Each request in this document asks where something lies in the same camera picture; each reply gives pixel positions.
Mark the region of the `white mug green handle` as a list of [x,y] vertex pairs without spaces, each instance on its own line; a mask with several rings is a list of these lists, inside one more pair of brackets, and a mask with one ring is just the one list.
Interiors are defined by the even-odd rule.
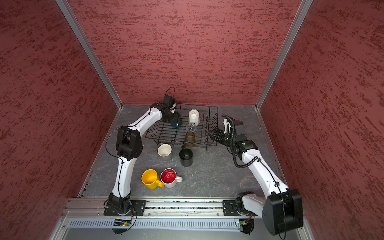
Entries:
[[180,119],[177,122],[171,123],[171,126],[177,130],[179,130],[183,125],[183,121]]

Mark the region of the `white faceted mug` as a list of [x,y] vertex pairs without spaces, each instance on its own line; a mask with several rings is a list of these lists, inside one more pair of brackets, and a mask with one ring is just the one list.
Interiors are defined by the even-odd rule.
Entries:
[[198,126],[200,124],[200,113],[196,109],[189,111],[189,124],[195,124]]

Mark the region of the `clear plastic cup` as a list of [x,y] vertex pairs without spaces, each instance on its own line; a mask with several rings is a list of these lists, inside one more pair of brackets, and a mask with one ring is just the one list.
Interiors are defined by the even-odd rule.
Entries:
[[197,126],[195,123],[188,123],[186,129],[188,133],[195,133],[197,131]]

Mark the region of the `olive green glass tumbler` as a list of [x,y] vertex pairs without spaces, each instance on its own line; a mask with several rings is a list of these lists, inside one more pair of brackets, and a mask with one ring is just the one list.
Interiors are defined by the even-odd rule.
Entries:
[[184,146],[186,148],[193,148],[196,145],[195,133],[187,133],[184,140]]

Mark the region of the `black mug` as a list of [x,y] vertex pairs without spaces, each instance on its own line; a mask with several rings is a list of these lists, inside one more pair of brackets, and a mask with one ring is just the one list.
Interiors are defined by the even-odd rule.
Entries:
[[193,151],[185,146],[182,146],[179,152],[181,165],[190,167],[193,164]]

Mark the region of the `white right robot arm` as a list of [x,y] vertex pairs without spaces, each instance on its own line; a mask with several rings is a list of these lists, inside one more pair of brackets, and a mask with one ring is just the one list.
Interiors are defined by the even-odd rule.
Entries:
[[303,202],[299,191],[290,189],[277,177],[257,145],[247,138],[242,121],[228,115],[223,118],[224,129],[210,131],[209,137],[227,147],[237,168],[248,168],[252,172],[264,194],[259,197],[251,192],[240,193],[235,200],[238,213],[261,217],[273,236],[303,227]]

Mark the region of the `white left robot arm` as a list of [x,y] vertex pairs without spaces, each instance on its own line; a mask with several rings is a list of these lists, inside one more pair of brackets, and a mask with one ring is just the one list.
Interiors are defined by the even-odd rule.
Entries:
[[175,111],[178,101],[169,95],[159,103],[150,105],[138,120],[117,128],[116,150],[118,170],[114,188],[106,200],[104,215],[113,211],[120,216],[132,214],[134,207],[130,202],[131,180],[137,158],[143,151],[142,136],[156,122],[177,123],[180,114]]

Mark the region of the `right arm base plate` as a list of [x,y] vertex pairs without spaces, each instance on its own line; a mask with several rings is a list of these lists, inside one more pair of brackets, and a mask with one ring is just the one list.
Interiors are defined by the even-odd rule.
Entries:
[[224,200],[223,211],[224,216],[239,216],[239,217],[250,217],[261,216],[264,208],[265,200],[261,199],[250,199],[245,200]]

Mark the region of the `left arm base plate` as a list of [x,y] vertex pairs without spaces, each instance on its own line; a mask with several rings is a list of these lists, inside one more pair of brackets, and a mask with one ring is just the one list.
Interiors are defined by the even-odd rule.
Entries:
[[[145,207],[146,207],[146,200],[131,200],[131,208],[134,209],[134,215],[136,216],[143,216]],[[126,214],[119,214],[119,211],[112,207],[111,204],[106,204],[104,209],[104,216],[130,216],[132,214],[132,211],[129,210]]]

